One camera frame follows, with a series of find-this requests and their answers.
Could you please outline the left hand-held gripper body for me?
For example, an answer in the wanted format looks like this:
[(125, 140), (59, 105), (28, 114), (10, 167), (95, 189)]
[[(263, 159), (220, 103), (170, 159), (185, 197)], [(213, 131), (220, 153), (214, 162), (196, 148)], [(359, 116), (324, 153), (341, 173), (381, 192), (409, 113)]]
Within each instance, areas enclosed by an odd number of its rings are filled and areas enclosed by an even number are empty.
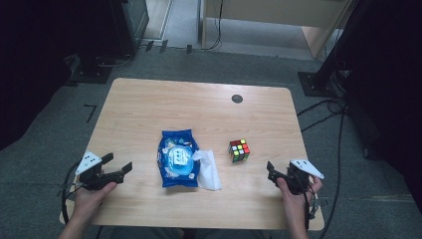
[(102, 171), (102, 158), (86, 151), (76, 169), (79, 183), (87, 190), (101, 190), (110, 182), (123, 183), (124, 175)]

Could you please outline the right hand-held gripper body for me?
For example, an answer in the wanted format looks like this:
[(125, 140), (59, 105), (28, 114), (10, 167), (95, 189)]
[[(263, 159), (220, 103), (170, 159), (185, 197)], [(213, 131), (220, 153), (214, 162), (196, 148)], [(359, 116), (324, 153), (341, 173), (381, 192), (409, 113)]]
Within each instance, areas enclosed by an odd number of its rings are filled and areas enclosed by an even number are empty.
[(287, 167), (287, 173), (283, 174), (282, 178), (287, 183), (289, 191), (294, 195), (298, 195), (303, 194), (308, 189), (310, 176), (324, 179), (324, 174), (309, 160), (292, 159)]

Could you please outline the multicoloured puzzle cube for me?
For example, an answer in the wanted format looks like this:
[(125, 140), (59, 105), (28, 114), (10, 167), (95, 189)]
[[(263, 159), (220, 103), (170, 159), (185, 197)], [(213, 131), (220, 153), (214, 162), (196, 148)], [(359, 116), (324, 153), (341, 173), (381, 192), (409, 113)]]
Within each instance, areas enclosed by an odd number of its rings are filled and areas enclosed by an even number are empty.
[(244, 138), (230, 141), (228, 151), (233, 163), (247, 160), (251, 153), (247, 141)]

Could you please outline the blue wet wipes pack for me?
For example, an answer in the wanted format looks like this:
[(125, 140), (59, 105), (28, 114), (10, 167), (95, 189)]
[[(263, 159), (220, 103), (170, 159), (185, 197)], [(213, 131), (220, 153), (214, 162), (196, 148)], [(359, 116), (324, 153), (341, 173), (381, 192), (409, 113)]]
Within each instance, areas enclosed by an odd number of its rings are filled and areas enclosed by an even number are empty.
[(157, 149), (162, 186), (197, 187), (200, 162), (193, 158), (199, 149), (190, 129), (164, 130)]

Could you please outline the white wet wipe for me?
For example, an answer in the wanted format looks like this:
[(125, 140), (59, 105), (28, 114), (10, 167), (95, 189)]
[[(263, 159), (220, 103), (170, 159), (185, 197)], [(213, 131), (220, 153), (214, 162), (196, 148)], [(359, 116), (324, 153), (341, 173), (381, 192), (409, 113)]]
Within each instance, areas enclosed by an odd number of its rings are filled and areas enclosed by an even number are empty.
[(217, 170), (217, 165), (212, 150), (197, 150), (193, 159), (200, 163), (197, 176), (198, 186), (207, 190), (220, 190), (222, 184)]

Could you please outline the person's right hand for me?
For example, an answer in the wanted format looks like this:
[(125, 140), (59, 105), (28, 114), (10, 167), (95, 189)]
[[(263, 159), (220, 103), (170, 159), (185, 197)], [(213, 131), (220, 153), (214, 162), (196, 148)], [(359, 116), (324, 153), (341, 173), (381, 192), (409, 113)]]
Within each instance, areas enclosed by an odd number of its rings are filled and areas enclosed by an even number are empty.
[(313, 177), (313, 182), (309, 185), (306, 194), (294, 195), (291, 194), (287, 183), (283, 178), (277, 179), (278, 186), (282, 192), (282, 202), (285, 214), (288, 218), (304, 217), (307, 211), (306, 204), (313, 200), (322, 188), (322, 181), (318, 177)]

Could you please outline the person's left hand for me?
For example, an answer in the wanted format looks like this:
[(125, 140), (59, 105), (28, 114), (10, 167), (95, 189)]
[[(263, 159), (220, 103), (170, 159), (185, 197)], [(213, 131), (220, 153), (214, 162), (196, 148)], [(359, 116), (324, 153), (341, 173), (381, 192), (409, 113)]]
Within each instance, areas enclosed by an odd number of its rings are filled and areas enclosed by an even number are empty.
[(72, 220), (89, 223), (96, 217), (104, 199), (117, 187), (115, 182), (107, 184), (101, 190), (79, 189), (76, 192), (75, 208)]

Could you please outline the black stand base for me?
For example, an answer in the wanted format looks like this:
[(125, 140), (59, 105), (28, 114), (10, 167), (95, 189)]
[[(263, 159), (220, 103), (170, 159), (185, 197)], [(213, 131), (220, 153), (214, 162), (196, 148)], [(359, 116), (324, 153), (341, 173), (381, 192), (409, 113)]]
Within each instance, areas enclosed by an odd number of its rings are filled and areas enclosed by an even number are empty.
[(111, 67), (102, 66), (96, 57), (80, 57), (73, 55), (70, 69), (70, 82), (87, 84), (105, 84), (111, 73)]

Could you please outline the black metal stand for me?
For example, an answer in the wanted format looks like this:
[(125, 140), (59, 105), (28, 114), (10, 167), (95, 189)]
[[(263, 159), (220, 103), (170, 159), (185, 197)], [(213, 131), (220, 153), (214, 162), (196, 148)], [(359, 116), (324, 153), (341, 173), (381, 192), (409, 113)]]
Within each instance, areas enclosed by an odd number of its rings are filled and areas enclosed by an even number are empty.
[(350, 68), (352, 42), (356, 37), (353, 31), (359, 25), (359, 21), (364, 15), (364, 11), (369, 3), (370, 1), (366, 0), (352, 0), (342, 34), (335, 40), (333, 49), (319, 70), (316, 73), (298, 72), (298, 77), (306, 96), (335, 96), (331, 76), (337, 70), (348, 70)]

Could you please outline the dark curtain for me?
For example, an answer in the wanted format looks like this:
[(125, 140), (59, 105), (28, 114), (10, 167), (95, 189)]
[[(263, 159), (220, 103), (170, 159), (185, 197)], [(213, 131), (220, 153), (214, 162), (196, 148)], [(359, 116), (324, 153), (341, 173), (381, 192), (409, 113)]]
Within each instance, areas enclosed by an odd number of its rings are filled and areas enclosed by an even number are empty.
[(369, 148), (403, 175), (422, 213), (422, 0), (361, 4), (345, 87), (376, 127)]
[(86, 59), (107, 0), (0, 0), (0, 150), (21, 138), (71, 76), (65, 58)]

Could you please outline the dark cabinet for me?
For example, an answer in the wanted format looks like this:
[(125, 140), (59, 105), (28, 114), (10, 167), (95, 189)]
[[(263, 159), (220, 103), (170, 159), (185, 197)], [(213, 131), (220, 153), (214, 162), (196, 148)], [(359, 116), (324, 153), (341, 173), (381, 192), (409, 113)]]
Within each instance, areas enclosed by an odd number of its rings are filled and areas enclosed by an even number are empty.
[(110, 0), (119, 49), (123, 56), (133, 56), (149, 22), (145, 0)]

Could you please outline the light wooden furniture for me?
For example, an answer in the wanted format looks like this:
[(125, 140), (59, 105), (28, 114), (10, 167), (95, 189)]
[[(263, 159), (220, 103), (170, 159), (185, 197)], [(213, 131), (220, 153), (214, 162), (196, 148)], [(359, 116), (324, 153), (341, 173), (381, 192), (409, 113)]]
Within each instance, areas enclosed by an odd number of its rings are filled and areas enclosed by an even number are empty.
[(206, 19), (301, 26), (312, 56), (319, 57), (332, 33), (347, 21), (353, 0), (199, 0), (203, 14), (201, 46), (206, 41)]

